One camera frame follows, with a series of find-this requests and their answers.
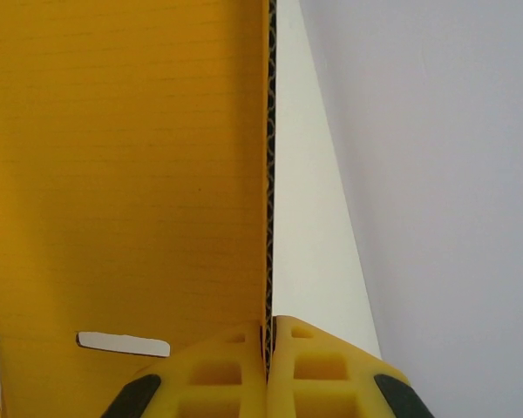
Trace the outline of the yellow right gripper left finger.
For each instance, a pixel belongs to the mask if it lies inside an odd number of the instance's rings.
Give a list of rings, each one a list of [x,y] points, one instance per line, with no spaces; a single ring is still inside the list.
[[[262,327],[253,321],[144,367],[100,418],[267,418]]]

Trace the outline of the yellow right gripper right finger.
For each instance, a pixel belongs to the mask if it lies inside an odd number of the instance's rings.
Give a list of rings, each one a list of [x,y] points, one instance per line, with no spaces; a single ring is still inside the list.
[[[290,316],[274,317],[268,418],[431,418],[385,361]]]

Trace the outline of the yellow cardboard box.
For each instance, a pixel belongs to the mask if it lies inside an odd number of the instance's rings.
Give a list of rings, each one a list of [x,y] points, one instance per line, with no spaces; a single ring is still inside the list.
[[[0,0],[0,418],[100,418],[248,321],[268,389],[275,29],[275,0]]]

